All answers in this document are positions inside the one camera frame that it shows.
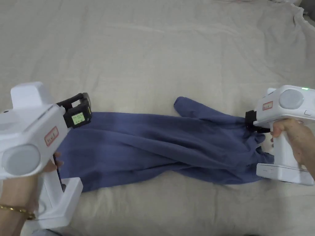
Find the person's left hand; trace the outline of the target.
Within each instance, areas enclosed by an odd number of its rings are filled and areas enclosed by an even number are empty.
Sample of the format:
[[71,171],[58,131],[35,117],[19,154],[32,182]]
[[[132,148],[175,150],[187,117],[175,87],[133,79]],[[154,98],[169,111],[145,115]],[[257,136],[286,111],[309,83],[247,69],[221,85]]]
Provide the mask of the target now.
[[38,208],[38,188],[44,173],[56,171],[63,166],[61,160],[49,161],[44,169],[34,175],[11,178],[3,181],[0,204],[33,213]]

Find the person's right hand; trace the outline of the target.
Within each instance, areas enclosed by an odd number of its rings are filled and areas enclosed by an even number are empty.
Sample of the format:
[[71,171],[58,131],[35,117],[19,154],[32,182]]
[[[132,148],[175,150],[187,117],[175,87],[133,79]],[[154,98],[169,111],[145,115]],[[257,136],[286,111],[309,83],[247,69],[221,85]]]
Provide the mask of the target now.
[[315,136],[312,131],[297,120],[279,120],[273,123],[271,141],[274,141],[282,132],[287,133],[296,161],[304,165],[315,179]]

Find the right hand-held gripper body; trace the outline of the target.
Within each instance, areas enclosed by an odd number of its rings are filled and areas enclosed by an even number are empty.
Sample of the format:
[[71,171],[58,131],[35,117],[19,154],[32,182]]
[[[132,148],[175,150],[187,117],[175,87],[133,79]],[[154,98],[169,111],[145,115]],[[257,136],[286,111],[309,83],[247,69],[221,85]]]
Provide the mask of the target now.
[[[273,123],[282,119],[295,119],[305,125],[315,120],[315,91],[292,85],[269,88],[254,110],[245,114],[247,127],[263,127],[273,131]],[[273,141],[274,163],[258,163],[256,174],[263,178],[313,186],[311,174],[294,158],[286,132]]]

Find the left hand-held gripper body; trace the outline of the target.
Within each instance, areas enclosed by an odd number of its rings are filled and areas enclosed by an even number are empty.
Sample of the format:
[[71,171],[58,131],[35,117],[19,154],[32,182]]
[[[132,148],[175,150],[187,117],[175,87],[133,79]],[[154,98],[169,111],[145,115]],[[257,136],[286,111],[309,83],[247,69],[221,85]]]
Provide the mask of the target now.
[[[0,179],[26,177],[41,172],[72,128],[63,107],[54,103],[41,82],[11,89],[13,108],[0,114]],[[58,170],[39,180],[39,209],[32,228],[61,228],[69,225],[83,184],[79,177],[61,179]]]

